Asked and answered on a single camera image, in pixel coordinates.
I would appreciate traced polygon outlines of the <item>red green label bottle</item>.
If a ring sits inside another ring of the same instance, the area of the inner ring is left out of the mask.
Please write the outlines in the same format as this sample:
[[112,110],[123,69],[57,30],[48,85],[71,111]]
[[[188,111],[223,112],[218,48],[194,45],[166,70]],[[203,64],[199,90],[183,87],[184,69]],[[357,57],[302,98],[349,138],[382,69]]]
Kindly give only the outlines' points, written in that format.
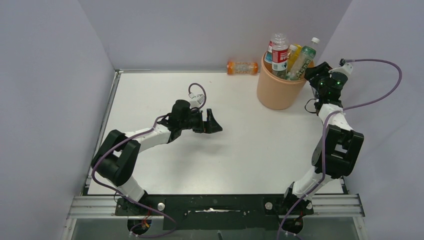
[[284,79],[288,67],[289,41],[285,34],[274,33],[271,37],[272,48],[272,74]]

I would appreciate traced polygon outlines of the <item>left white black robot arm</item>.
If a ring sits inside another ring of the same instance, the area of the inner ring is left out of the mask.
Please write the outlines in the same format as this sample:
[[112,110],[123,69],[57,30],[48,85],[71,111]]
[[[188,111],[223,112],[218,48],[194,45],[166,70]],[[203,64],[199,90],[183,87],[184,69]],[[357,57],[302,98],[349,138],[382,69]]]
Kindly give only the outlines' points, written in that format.
[[158,116],[152,127],[134,132],[117,129],[108,133],[91,161],[92,180],[121,195],[141,208],[162,215],[163,211],[146,204],[147,192],[133,177],[139,153],[158,145],[169,144],[181,136],[182,131],[214,134],[223,130],[210,108],[206,116],[199,106],[178,99],[171,112]]

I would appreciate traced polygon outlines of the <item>orange plastic bin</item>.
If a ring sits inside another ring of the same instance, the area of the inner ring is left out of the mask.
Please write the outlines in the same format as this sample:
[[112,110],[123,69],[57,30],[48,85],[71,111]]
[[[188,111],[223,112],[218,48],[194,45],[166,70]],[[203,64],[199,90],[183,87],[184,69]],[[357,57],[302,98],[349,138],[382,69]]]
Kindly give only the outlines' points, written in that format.
[[272,110],[285,110],[300,99],[312,99],[313,91],[306,79],[290,81],[271,73],[266,66],[264,53],[261,57],[260,72],[256,87],[259,102]]

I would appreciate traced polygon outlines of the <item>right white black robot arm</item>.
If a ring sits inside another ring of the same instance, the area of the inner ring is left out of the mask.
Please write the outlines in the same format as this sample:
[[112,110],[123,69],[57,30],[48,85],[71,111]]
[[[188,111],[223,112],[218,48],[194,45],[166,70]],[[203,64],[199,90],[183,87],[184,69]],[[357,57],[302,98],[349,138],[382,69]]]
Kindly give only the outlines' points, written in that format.
[[311,168],[287,188],[281,199],[286,213],[307,213],[318,190],[333,180],[349,176],[354,169],[365,137],[347,122],[340,99],[352,71],[349,63],[333,68],[324,61],[304,73],[313,90],[315,113],[323,129],[311,157]]

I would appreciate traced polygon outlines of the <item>orange drink bottle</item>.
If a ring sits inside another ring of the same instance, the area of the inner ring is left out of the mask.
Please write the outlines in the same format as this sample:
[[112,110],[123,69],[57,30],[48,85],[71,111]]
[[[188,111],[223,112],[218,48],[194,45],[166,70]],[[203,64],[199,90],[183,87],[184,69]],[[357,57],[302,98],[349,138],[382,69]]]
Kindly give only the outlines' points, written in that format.
[[256,75],[259,71],[257,62],[235,62],[227,63],[228,75]]

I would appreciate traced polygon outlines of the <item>green label clear bottle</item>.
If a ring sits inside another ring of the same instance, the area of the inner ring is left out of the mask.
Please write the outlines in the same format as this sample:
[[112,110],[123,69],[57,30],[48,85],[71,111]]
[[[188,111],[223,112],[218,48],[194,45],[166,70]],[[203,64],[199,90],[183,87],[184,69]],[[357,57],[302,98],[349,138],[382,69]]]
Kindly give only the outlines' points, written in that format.
[[290,71],[286,75],[286,79],[289,81],[300,80],[302,75],[305,73],[309,64],[315,58],[317,54],[317,46],[320,43],[320,39],[313,37],[311,42],[301,48],[301,51],[292,65]]

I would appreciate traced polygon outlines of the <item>red white label bottle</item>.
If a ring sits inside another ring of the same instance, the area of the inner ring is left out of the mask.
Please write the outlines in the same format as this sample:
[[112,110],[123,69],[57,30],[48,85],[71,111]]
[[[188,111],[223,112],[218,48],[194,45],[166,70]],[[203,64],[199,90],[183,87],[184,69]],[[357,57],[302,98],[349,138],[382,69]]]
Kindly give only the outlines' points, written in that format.
[[268,43],[267,51],[263,58],[264,66],[269,71],[272,72],[272,63],[273,63],[273,50],[272,50],[272,41]]

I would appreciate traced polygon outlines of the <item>yellow juice bottle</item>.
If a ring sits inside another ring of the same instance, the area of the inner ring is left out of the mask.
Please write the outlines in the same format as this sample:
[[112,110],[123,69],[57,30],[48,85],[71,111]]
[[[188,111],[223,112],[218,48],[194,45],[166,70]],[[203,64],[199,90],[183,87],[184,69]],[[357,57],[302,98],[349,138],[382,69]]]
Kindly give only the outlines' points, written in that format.
[[291,44],[288,48],[288,58],[287,58],[287,73],[290,72],[293,67],[295,61],[297,60],[300,52],[302,50],[302,46],[299,44]]

